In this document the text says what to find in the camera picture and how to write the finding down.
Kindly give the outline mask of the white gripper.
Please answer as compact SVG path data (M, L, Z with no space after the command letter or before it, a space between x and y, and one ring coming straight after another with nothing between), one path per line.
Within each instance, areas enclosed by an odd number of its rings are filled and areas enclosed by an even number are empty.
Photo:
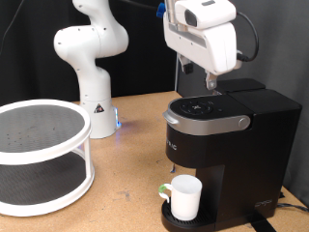
M179 53L178 59L185 74L193 73L192 62L207 71L208 90L216 88L217 75L229 72L237 63L236 31L230 22L205 30L188 27L182 32L165 15L163 29L167 45Z

